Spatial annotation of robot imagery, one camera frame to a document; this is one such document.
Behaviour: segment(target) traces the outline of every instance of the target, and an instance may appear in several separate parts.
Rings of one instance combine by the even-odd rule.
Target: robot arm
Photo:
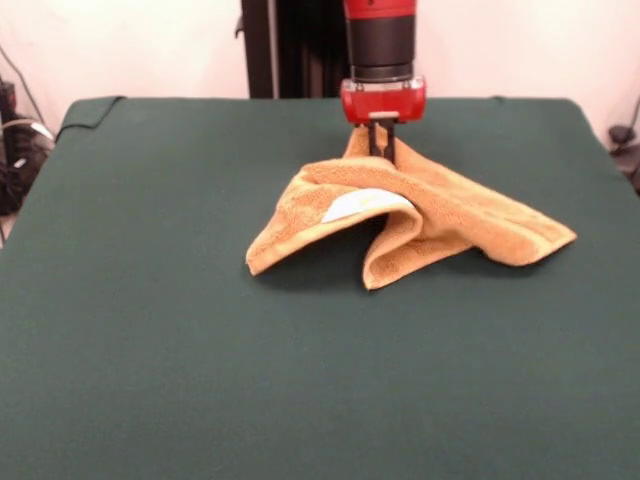
[[[415,76],[417,0],[344,0],[351,78],[342,83],[347,120],[369,128],[371,155],[394,161],[396,123],[420,120],[426,107],[424,77]],[[376,143],[377,126],[388,145]]]

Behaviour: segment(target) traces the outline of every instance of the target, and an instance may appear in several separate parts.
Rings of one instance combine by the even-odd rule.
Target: green felt surface
[[[299,167],[341,155],[337,102],[66,123],[0,254],[0,478],[640,478],[640,204],[572,103],[433,100],[398,134],[574,245],[373,294],[379,222],[244,265]]]

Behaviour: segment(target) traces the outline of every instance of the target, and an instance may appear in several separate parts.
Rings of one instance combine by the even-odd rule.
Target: white wall
[[[602,139],[628,121],[640,0],[419,2],[430,95],[569,97]],[[0,41],[57,127],[80,97],[246,97],[239,15],[240,0],[0,0]]]
[[[240,11],[240,0],[0,0],[0,42],[57,128],[77,98],[247,97]],[[2,59],[0,72],[15,78]]]
[[[604,141],[640,95],[640,0],[424,0],[418,68],[435,96],[578,102]]]

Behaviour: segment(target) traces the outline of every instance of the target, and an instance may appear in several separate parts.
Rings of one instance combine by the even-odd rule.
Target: orange towel
[[[389,214],[386,227],[364,260],[370,290],[472,247],[523,266],[577,238],[566,226],[427,160],[400,140],[395,165],[368,156],[367,130],[359,128],[343,158],[306,165],[293,178],[250,246],[247,264],[258,275],[312,242],[382,214]]]

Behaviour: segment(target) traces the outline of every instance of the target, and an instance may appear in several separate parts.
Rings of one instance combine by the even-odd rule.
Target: towel tag
[[[416,208],[409,200],[397,193],[380,188],[365,188],[338,197],[327,210],[322,223],[334,222],[357,213],[394,205]]]

